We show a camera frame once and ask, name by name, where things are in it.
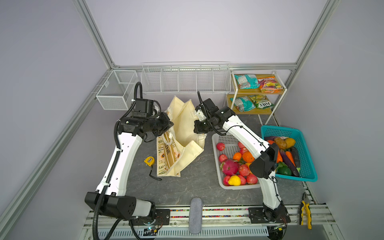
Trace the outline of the cream floral tote bag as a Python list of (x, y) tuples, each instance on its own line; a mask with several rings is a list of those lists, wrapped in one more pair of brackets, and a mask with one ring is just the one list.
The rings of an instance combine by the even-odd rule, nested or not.
[(206, 134), (194, 133), (199, 121), (192, 101), (174, 97), (166, 111), (174, 125), (157, 138), (157, 176), (180, 177), (203, 151)]

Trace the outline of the yellow lemon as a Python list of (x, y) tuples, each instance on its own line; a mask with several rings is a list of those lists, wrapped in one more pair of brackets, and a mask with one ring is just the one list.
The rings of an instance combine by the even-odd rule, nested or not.
[(239, 176), (233, 175), (229, 178), (228, 184), (230, 186), (240, 186), (242, 184), (242, 180)]

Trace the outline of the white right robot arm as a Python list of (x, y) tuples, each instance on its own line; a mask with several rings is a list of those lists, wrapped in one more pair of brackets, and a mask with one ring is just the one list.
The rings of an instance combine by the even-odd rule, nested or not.
[(291, 219), (279, 195), (275, 177), (279, 147), (259, 137), (228, 107), (219, 109), (213, 106), (209, 110), (205, 104), (200, 104), (196, 107), (196, 115), (195, 133), (214, 131), (221, 136), (229, 133), (248, 149), (255, 158), (250, 164), (250, 170), (258, 178), (263, 194), (263, 218), (268, 223), (278, 220), (289, 223)]

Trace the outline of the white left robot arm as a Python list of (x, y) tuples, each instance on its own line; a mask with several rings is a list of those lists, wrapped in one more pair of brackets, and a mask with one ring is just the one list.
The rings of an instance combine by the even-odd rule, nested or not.
[(148, 135), (152, 134), (157, 138), (173, 125), (157, 101), (143, 97), (142, 83), (137, 82), (134, 87), (133, 103), (115, 123), (113, 130), (115, 149), (106, 173), (97, 189), (88, 192), (85, 197), (85, 203), (94, 211), (93, 239), (100, 238), (100, 216), (116, 219), (105, 237), (107, 240), (112, 237), (121, 221), (129, 221), (132, 224), (133, 219), (138, 218), (149, 223), (156, 222), (155, 203), (127, 196), (128, 176), (136, 153), (140, 145), (147, 142)]

